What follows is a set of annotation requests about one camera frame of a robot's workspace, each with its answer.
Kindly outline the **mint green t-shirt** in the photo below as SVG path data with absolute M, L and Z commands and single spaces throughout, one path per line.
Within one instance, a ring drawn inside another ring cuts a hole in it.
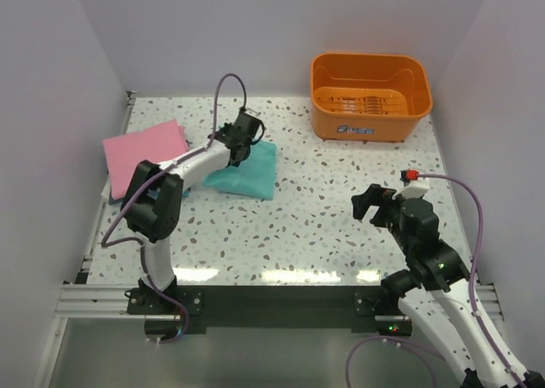
M 260 141 L 238 167 L 229 166 L 206 176 L 202 186 L 233 195 L 273 200 L 277 173 L 277 146 Z

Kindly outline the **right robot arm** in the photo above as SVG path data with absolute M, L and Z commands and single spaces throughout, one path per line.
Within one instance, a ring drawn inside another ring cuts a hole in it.
M 391 314 L 402 312 L 433 344 L 462 387 L 542 387 L 508 348 L 478 297 L 470 271 L 439 234 L 439 217 L 424 199 L 428 183 L 412 182 L 401 191 L 372 184 L 351 198 L 353 217 L 364 218 L 393 236 L 406 269 L 381 280 L 379 302 Z

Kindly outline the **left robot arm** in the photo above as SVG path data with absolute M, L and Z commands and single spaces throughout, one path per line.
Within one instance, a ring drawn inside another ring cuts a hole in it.
M 169 237 L 178 226 L 184 191 L 215 171 L 239 166 L 264 132 L 263 121 L 241 108 L 234 122 L 225 123 L 197 148 L 165 162 L 137 165 L 122 215 L 141 245 L 141 283 L 149 288 L 146 302 L 155 312 L 167 313 L 176 303 Z

